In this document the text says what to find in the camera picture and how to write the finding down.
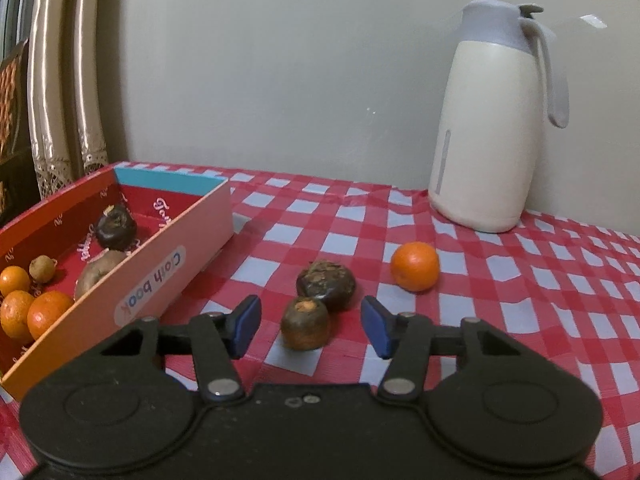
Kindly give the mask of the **brown water chestnut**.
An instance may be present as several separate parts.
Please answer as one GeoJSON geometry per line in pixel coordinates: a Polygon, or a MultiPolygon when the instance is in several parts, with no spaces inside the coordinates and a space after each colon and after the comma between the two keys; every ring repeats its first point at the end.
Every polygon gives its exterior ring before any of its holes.
{"type": "Polygon", "coordinates": [[[295,351],[310,351],[326,345],[330,339],[331,319],[321,301],[297,297],[286,307],[280,332],[283,343],[295,351]]]}

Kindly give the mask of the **beige curtain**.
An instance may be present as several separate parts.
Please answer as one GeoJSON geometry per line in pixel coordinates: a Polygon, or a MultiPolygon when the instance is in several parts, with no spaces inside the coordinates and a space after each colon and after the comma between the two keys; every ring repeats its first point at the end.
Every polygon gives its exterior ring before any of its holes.
{"type": "Polygon", "coordinates": [[[108,163],[96,67],[98,6],[99,0],[1,0],[1,63],[28,41],[28,128],[41,197],[108,163]]]}

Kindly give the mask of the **small tangerine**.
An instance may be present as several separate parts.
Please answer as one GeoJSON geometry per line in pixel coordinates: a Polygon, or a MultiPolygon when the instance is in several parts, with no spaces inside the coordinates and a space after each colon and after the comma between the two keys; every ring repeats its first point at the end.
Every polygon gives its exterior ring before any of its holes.
{"type": "Polygon", "coordinates": [[[7,266],[0,273],[0,292],[3,297],[17,290],[28,292],[31,284],[30,275],[20,266],[7,266]]]}

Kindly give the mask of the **small tan longan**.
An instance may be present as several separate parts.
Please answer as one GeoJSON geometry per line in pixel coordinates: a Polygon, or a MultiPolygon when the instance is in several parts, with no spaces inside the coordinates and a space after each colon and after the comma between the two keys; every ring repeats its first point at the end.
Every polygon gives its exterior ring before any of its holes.
{"type": "Polygon", "coordinates": [[[55,276],[58,263],[47,255],[40,255],[29,263],[28,273],[38,284],[47,284],[55,276]]]}

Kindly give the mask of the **brown kiwi fruit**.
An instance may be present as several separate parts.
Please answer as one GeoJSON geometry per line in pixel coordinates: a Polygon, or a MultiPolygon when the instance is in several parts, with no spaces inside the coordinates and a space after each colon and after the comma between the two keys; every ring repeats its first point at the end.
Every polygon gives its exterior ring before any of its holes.
{"type": "Polygon", "coordinates": [[[102,278],[111,273],[128,255],[115,249],[105,249],[96,258],[91,259],[82,270],[74,289],[74,299],[79,300],[102,278]]]}

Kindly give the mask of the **red checkered tablecloth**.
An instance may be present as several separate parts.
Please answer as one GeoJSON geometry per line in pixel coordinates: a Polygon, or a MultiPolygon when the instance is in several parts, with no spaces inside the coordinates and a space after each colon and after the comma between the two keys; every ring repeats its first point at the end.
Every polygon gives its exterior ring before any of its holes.
{"type": "Polygon", "coordinates": [[[314,258],[354,272],[360,294],[386,307],[454,325],[477,316],[576,373],[600,396],[603,428],[590,463],[607,479],[639,474],[639,240],[596,226],[528,212],[506,234],[456,226],[431,210],[422,191],[377,184],[224,170],[234,233],[222,254],[186,286],[167,318],[220,311],[254,292],[262,325],[242,359],[258,382],[378,382],[378,358],[355,311],[321,350],[283,347],[281,311],[297,273],[314,258]],[[394,251],[432,245],[437,283],[407,292],[390,274],[394,251]]]}

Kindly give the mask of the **wooden bench with woven back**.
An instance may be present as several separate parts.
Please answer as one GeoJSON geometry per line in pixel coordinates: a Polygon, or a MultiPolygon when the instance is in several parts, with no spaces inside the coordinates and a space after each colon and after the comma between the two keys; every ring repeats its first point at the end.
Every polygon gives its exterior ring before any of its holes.
{"type": "Polygon", "coordinates": [[[1,63],[1,225],[40,200],[27,107],[28,41],[1,63]]]}

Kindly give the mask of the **dark water chestnut with stem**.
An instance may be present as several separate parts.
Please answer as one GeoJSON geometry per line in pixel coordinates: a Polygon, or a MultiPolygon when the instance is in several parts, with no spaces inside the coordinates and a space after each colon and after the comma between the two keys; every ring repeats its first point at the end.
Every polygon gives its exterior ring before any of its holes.
{"type": "Polygon", "coordinates": [[[96,222],[96,239],[104,249],[124,252],[136,238],[137,229],[137,222],[125,205],[112,205],[96,222]]]}

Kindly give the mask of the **dark wrinkled passion fruit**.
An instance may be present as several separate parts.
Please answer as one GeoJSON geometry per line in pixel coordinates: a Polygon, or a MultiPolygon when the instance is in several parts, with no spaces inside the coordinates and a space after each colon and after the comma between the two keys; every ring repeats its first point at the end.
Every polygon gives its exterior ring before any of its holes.
{"type": "Polygon", "coordinates": [[[295,285],[298,296],[321,301],[330,312],[347,310],[357,288],[347,266],[324,259],[311,261],[299,272],[295,285]]]}

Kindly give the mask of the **red orange cardboard box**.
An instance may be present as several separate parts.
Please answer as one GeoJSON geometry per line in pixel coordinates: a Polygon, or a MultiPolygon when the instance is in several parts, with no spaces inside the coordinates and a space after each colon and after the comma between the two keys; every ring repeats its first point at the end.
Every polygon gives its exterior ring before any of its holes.
{"type": "Polygon", "coordinates": [[[229,181],[147,164],[103,168],[64,188],[1,230],[1,265],[58,263],[49,288],[73,305],[28,347],[1,338],[1,385],[22,400],[37,382],[122,326],[161,316],[233,234],[229,181]],[[96,222],[125,206],[137,223],[130,248],[109,255],[96,222]]]}

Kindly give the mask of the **cream and grey thermos jug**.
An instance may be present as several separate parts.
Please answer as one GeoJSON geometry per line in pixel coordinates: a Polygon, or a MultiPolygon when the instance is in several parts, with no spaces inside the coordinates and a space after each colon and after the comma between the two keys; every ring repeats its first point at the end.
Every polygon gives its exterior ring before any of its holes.
{"type": "Polygon", "coordinates": [[[433,207],[473,230],[518,224],[544,123],[564,128],[570,99],[552,30],[535,3],[473,0],[457,29],[434,162],[433,207]]]}

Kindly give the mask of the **large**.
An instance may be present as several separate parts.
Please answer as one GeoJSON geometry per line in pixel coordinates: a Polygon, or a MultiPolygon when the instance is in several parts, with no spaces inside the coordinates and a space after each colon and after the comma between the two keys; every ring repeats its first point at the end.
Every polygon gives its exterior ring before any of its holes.
{"type": "Polygon", "coordinates": [[[72,305],[74,300],[65,292],[48,290],[29,307],[27,327],[33,340],[39,339],[72,305]]]}

